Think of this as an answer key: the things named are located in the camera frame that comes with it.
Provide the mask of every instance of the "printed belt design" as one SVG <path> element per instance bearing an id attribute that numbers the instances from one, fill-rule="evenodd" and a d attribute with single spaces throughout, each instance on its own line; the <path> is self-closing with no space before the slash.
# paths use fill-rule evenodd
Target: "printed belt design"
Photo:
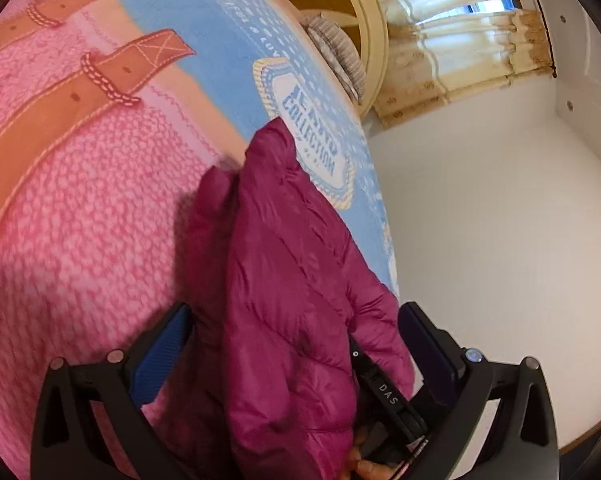
<path id="1" fill-rule="evenodd" d="M 25 11 L 0 23 L 0 50 L 45 27 L 59 27 L 69 16 L 96 0 L 35 0 Z"/>
<path id="2" fill-rule="evenodd" d="M 48 153 L 110 108 L 137 105 L 149 79 L 193 54 L 175 31 L 159 30 L 98 60 L 85 54 L 80 70 L 24 103 L 0 130 L 0 221 Z"/>

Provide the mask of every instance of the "wooden floor edge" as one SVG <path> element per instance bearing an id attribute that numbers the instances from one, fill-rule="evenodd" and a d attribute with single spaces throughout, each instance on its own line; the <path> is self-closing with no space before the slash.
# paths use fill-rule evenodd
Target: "wooden floor edge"
<path id="1" fill-rule="evenodd" d="M 598 424 L 596 424 L 594 427 L 587 430 L 581 436 L 574 439 L 569 444 L 565 444 L 565 446 L 561 447 L 561 449 L 559 449 L 559 453 L 561 455 L 564 455 L 565 453 L 569 453 L 570 451 L 576 449 L 578 446 L 583 444 L 583 442 L 586 441 L 588 438 L 590 438 L 591 436 L 598 433 L 598 431 L 600 431 L 600 430 L 601 430 L 601 421 Z"/>

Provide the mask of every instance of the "quilted fabric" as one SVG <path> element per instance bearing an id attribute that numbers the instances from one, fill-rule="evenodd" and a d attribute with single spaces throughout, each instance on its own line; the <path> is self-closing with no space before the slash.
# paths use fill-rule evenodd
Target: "quilted fabric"
<path id="1" fill-rule="evenodd" d="M 396 298 L 282 120 L 256 133 L 240 174 L 205 174 L 188 240 L 198 338 L 174 448 L 203 478 L 335 480 L 357 413 L 348 333 L 408 398 L 414 374 Z"/>
<path id="2" fill-rule="evenodd" d="M 307 35 L 309 39 L 312 41 L 314 46 L 321 52 L 323 59 L 329 67 L 334 72 L 334 75 L 337 77 L 338 82 L 341 84 L 347 96 L 352 100 L 354 104 L 359 104 L 360 99 L 358 96 L 358 92 L 352 83 L 352 80 L 349 78 L 345 70 L 340 64 L 340 61 L 337 59 L 336 55 L 327 44 L 325 40 L 314 30 L 311 28 L 307 29 Z"/>
<path id="3" fill-rule="evenodd" d="M 361 61 L 356 46 L 346 32 L 338 26 L 338 23 L 328 20 L 323 16 L 307 16 L 303 27 L 309 34 L 312 41 L 315 42 L 315 37 L 320 37 L 338 59 L 343 71 L 356 89 L 356 94 L 359 98 L 359 104 L 363 103 L 365 95 L 365 67 Z"/>

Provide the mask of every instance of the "pink knit pattern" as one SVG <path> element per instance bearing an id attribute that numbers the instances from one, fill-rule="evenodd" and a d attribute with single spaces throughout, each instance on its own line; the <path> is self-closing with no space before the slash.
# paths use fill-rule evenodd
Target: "pink knit pattern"
<path id="1" fill-rule="evenodd" d="M 71 20 L 0 51 L 0 128 L 89 51 Z M 50 359 L 126 348 L 178 295 L 183 212 L 218 153 L 181 110 L 170 119 L 172 97 L 151 82 L 145 94 L 151 104 L 115 106 L 51 152 L 0 225 L 0 455 L 21 480 Z"/>

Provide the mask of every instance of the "curtain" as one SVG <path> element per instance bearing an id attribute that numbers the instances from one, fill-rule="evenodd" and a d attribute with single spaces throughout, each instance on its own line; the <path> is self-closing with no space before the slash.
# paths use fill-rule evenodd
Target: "curtain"
<path id="1" fill-rule="evenodd" d="M 486 0 L 380 0 L 389 60 L 375 109 L 385 127 L 523 76 L 551 73 L 537 10 L 437 14 Z"/>

